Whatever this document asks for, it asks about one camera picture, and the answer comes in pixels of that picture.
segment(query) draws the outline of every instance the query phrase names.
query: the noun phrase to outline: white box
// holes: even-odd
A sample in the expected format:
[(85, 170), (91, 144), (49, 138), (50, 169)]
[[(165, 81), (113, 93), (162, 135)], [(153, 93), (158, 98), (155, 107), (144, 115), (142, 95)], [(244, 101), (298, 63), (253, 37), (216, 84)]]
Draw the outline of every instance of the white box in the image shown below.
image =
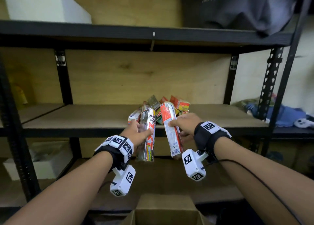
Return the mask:
[(91, 24), (90, 14), (74, 0), (5, 0), (10, 19)]
[[(73, 154), (68, 141), (35, 142), (30, 149), (36, 152), (33, 162), (38, 179), (55, 179), (70, 163)], [(3, 162), (12, 180), (19, 180), (18, 172), (12, 158)]]

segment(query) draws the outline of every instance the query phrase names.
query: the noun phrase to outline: blue cloth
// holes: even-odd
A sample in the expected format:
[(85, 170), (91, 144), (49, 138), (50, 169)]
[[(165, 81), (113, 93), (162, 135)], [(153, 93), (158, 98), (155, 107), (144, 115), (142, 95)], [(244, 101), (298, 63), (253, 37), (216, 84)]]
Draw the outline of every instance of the blue cloth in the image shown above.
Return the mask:
[[(250, 110), (253, 116), (256, 116), (257, 105), (247, 104), (246, 109)], [(269, 107), (266, 118), (270, 119), (272, 113), (273, 107)], [(291, 108), (288, 106), (281, 105), (277, 116), (276, 126), (291, 127), (293, 126), (293, 123), (300, 118), (306, 118), (306, 113), (301, 108)]]

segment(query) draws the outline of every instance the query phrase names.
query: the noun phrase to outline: metal shelf frame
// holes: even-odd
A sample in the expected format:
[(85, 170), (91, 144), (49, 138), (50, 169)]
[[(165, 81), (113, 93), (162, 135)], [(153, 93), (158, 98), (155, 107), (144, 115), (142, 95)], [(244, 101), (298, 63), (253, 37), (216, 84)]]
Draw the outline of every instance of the metal shelf frame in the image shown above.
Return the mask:
[[(253, 128), (228, 128), (231, 134), (242, 134), (253, 137), (252, 145), (250, 145), (252, 151), (257, 151), (255, 145), (258, 144), (261, 138), (264, 138), (262, 155), (265, 156), (269, 142), (273, 136), (276, 118), (285, 93), (288, 77), (310, 3), (311, 0), (303, 1), (300, 17), (293, 34), (276, 33), (268, 37), (261, 37), (254, 31), (240, 30), (170, 29), (0, 21), (0, 46), (54, 48), (62, 99), (65, 105), (73, 104), (65, 49), (229, 53), (231, 54), (231, 61), (224, 104), (230, 104), (231, 101), (239, 54), (271, 49), (271, 56), (267, 62), (265, 62), (268, 64), (268, 67), (261, 90), (261, 101), (258, 105), (259, 119), (261, 120), (265, 119), (266, 112), (269, 108), (273, 85), (276, 80), (279, 64), (282, 60), (282, 48), (284, 46), (290, 46), (269, 127), (264, 130)], [(118, 44), (114, 40), (124, 40), (124, 42), (123, 44), (121, 44), (121, 42)], [(104, 135), (103, 129), (89, 129), (84, 132), (80, 132), (79, 130), (73, 131), (71, 129), (40, 131), (36, 129), (23, 129), (10, 89), (10, 83), (1, 61), (0, 111), (3, 123), (3, 128), (0, 129), (0, 136), (6, 136), (8, 139), (27, 201), (30, 201), (34, 196), (40, 193), (40, 188), (29, 154), (26, 137), (40, 135), (42, 137), (69, 137), (73, 160), (63, 171), (62, 175), (65, 175), (73, 163), (78, 158), (82, 157), (77, 136), (98, 137)], [(111, 136), (121, 131), (122, 129), (107, 129), (106, 135)], [(156, 136), (164, 135), (162, 130), (156, 131)]]

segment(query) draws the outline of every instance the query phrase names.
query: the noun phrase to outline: pile of toothpaste boxes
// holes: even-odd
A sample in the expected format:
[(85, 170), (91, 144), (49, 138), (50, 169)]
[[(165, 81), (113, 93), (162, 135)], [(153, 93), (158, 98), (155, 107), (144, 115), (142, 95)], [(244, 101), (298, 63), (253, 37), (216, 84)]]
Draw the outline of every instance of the pile of toothpaste boxes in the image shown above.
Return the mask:
[[(189, 112), (190, 103), (178, 97), (171, 96), (170, 101), (162, 97), (160, 101), (153, 95), (142, 106), (135, 110), (128, 118), (128, 123), (136, 120), (140, 124), (139, 132), (153, 129), (156, 123), (164, 125), (170, 146), (171, 156), (175, 159), (181, 158), (183, 146), (178, 127), (170, 127), (168, 123), (177, 116)], [(154, 161), (155, 133), (149, 136), (137, 148), (138, 161)]]

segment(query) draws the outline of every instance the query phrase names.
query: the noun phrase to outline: hand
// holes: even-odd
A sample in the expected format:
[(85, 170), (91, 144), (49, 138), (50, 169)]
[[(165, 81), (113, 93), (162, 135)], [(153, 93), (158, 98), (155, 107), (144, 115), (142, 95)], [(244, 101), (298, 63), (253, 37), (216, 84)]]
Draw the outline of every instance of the hand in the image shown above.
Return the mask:
[(154, 133), (152, 129), (139, 132), (139, 126), (140, 124), (137, 121), (132, 120), (130, 125), (127, 126), (120, 134), (120, 136), (125, 136), (131, 140), (134, 145), (134, 151), (136, 151), (136, 148), (139, 144), (141, 144), (148, 136)]
[(202, 122), (202, 120), (195, 113), (187, 113), (178, 116), (176, 120), (171, 120), (169, 126), (178, 126), (182, 129), (180, 136), (182, 143), (185, 143), (193, 139), (194, 130), (200, 122)]

